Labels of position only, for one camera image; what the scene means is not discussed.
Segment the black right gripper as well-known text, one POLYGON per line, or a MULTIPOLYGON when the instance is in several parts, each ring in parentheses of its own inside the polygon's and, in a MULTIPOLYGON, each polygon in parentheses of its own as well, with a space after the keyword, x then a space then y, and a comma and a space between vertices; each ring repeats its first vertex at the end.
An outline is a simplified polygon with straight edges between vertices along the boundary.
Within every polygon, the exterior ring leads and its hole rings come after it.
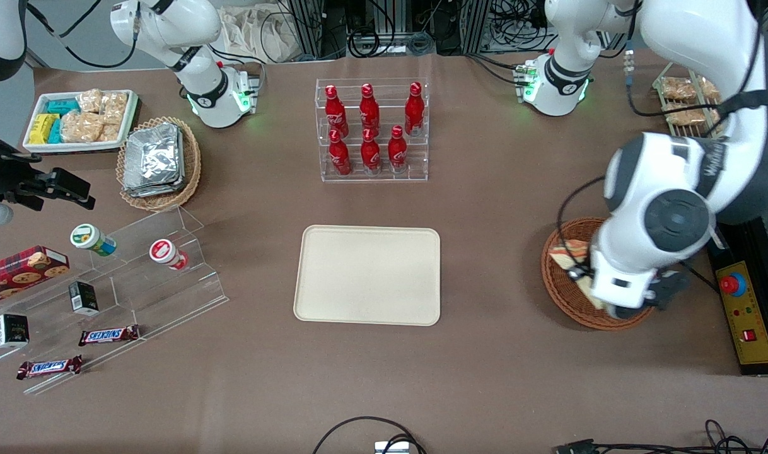
MULTIPOLYGON (((42 157, 33 153, 21 153, 6 141, 0 139, 0 202, 20 204, 33 211, 41 211, 43 199, 32 195, 23 185, 35 183, 37 175, 33 169, 34 163, 40 163, 42 157)), ((63 199, 72 202, 82 209, 93 210, 96 199, 90 195, 90 183, 62 168, 53 168, 44 175, 48 199, 63 199)))

